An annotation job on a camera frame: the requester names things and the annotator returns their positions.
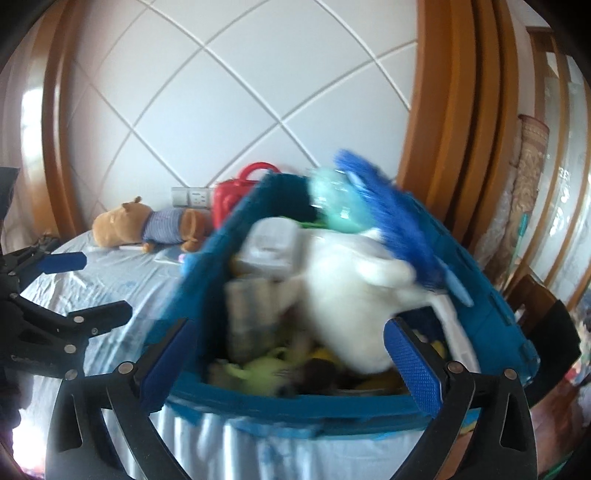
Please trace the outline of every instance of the blue object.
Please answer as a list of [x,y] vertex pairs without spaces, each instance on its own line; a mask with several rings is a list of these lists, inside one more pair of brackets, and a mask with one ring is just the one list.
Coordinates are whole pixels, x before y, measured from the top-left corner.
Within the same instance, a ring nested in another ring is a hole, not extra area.
[[384,345],[418,408],[435,418],[443,406],[441,383],[437,375],[400,326],[391,320],[384,326]]
[[[535,375],[539,358],[533,345],[523,336],[513,312],[472,257],[410,195],[403,194],[399,199],[417,219],[435,255],[453,269],[474,300],[474,306],[468,308],[452,298],[482,372],[499,375],[511,367],[523,381]],[[192,339],[195,356],[173,385],[168,404],[193,423],[200,421],[202,412],[214,412],[224,417],[243,417],[241,428],[249,431],[261,431],[263,424],[274,432],[283,435],[295,432],[300,437],[424,428],[430,417],[421,412],[410,395],[366,398],[301,395],[284,399],[253,397],[204,383],[207,366],[226,355],[228,313],[224,285],[231,278],[231,259],[251,226],[269,216],[286,216],[300,222],[316,219],[316,210],[309,205],[305,177],[267,174],[202,250],[187,256],[191,257],[191,268],[146,340],[157,343],[178,318],[188,317],[197,323],[198,333]],[[470,423],[476,416],[477,412],[471,411],[466,421]]]
[[83,270],[86,267],[86,255],[82,252],[46,255],[37,263],[42,273],[63,273]]
[[139,385],[139,403],[144,412],[158,411],[163,407],[198,333],[197,324],[187,320]]
[[439,262],[444,271],[447,289],[466,307],[473,307],[474,301],[472,300],[472,297],[466,290],[466,287],[462,285],[460,279],[456,277],[456,274],[452,271],[451,268],[449,268],[446,265],[446,263],[443,260],[438,258],[437,261]]
[[359,188],[392,256],[410,263],[417,272],[417,282],[423,287],[443,288],[444,272],[415,215],[405,207],[404,194],[375,165],[354,153],[340,151],[335,166],[347,173]]

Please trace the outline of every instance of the white container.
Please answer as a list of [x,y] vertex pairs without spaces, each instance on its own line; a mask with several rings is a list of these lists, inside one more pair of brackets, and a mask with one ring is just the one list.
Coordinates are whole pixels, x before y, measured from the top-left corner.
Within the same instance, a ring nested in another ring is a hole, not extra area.
[[298,222],[281,217],[263,218],[248,232],[238,261],[243,271],[285,280],[298,269],[300,246]]

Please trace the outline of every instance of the blue feather duster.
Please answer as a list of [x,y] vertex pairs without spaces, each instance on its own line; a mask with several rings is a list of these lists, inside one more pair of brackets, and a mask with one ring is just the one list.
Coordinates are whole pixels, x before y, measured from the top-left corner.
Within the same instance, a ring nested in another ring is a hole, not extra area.
[[359,189],[392,256],[410,263],[417,272],[417,282],[423,287],[444,288],[444,270],[416,217],[406,208],[404,194],[375,165],[350,151],[341,150],[335,165]]

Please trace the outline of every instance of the brown stuffed animal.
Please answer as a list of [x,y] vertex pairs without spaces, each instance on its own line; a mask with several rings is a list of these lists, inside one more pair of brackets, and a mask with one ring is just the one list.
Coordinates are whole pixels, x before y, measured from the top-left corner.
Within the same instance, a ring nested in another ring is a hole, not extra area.
[[143,243],[144,252],[151,252],[156,244],[182,244],[185,252],[201,248],[207,230],[207,218],[198,210],[169,208],[153,211],[133,202],[99,215],[92,224],[92,234],[99,247],[118,247]]

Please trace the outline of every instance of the plush toy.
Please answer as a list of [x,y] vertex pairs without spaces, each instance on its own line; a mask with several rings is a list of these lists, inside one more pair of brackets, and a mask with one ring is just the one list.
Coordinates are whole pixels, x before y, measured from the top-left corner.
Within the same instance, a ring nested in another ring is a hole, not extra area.
[[449,297],[419,285],[413,267],[364,235],[307,230],[299,308],[312,334],[353,372],[392,368],[384,324],[398,313],[430,306],[450,353],[472,372],[478,360]]
[[92,234],[99,247],[143,243],[144,252],[151,252],[156,244],[182,244],[185,252],[199,250],[207,234],[203,213],[189,208],[155,212],[140,201],[141,197],[136,197],[95,219]]

